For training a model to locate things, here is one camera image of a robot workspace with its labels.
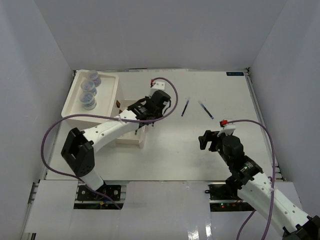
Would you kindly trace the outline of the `purple pen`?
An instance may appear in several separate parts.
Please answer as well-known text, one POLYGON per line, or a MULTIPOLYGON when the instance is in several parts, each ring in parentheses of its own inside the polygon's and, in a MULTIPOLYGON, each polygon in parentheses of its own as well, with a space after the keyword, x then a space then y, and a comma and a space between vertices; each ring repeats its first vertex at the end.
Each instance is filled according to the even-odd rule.
POLYGON ((184 115, 185 115, 185 112, 186 112, 186 110, 187 110, 187 107, 188 107, 188 105, 189 105, 189 102, 190 102, 190 97, 188 97, 187 99, 186 99, 186 102, 185 102, 185 105, 184 105, 184 107, 183 107, 183 110, 182 110, 182 113, 181 113, 181 117, 183 117, 184 115))

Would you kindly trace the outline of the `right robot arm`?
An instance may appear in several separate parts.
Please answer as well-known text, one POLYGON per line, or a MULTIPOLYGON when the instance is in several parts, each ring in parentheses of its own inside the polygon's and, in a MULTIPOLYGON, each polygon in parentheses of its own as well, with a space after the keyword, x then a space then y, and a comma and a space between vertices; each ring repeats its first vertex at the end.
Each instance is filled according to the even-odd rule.
POLYGON ((240 139, 223 131, 205 131, 198 137, 199 148, 217 152, 231 176, 225 181, 226 195, 247 202, 261 214, 284 240, 318 240, 320 218, 310 216, 289 200, 263 169, 244 152, 240 139))

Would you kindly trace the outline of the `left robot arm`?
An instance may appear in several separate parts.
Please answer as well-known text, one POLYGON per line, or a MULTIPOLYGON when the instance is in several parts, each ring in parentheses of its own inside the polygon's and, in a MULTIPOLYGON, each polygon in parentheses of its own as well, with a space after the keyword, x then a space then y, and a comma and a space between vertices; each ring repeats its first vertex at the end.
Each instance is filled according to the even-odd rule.
POLYGON ((69 131, 61 156, 74 175, 89 187, 90 196, 99 200, 106 193, 104 181, 95 170, 95 153, 122 135, 145 125, 136 121, 161 118, 163 109, 169 103, 171 103, 171 97, 164 91, 157 90, 152 96, 142 98, 128 106, 116 116, 116 120, 107 120, 82 131, 76 127, 69 131))

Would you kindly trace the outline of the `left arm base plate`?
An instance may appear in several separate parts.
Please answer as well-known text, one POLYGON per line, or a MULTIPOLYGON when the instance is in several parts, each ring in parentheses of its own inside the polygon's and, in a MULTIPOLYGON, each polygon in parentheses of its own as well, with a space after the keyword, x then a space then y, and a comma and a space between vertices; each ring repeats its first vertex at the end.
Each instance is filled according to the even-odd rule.
POLYGON ((79 185, 73 208, 75 210, 120 210, 124 206, 126 198, 124 186, 107 184, 98 191, 110 199, 92 192, 85 185, 79 185))

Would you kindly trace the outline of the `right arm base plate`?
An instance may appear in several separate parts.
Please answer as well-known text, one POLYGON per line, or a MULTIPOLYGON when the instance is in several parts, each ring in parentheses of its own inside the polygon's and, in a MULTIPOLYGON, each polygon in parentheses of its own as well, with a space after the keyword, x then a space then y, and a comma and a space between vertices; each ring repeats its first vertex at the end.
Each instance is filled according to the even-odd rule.
POLYGON ((251 212, 254 208, 238 197, 237 190, 223 183, 213 183, 204 191, 209 197, 210 211, 217 212, 251 212))

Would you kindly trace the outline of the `blue pen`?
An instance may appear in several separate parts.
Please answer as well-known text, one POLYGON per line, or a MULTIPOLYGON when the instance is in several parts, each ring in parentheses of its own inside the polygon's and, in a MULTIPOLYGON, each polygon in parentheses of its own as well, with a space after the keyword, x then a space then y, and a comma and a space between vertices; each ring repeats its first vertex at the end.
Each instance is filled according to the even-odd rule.
POLYGON ((198 103, 202 107, 202 109, 206 112, 206 114, 213 120, 214 119, 213 115, 209 112, 209 110, 205 107, 205 105, 200 100, 198 100, 198 103))

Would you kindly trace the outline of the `clear jar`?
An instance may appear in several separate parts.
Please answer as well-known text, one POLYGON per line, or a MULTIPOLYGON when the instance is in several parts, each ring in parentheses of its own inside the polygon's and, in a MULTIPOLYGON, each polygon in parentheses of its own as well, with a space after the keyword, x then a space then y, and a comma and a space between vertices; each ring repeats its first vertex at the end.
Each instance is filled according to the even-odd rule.
POLYGON ((83 92, 79 96, 79 101, 85 110, 92 110, 97 105, 95 96, 91 92, 83 92))
POLYGON ((99 76, 99 73, 96 70, 89 70, 86 73, 86 78, 88 80, 92 81, 94 83, 95 87, 98 87, 102 82, 102 80, 101 80, 101 78, 99 76))
POLYGON ((97 89, 96 86, 94 84, 94 82, 92 80, 84 80, 81 84, 80 87, 82 89, 83 92, 88 92, 93 94, 94 96, 97 94, 97 89))

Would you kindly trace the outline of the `white bottom drawer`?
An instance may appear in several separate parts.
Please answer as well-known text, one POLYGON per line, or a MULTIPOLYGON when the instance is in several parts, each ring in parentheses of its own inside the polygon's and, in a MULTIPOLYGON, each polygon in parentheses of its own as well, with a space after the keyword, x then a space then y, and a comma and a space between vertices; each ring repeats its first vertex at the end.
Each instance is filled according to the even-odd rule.
MULTIPOLYGON (((134 104, 137 100, 123 99, 120 102, 119 113, 124 111, 127 107, 134 104)), ((142 149, 145 145, 146 126, 138 129, 137 135, 135 131, 128 132, 115 140, 117 145, 135 145, 142 149)))

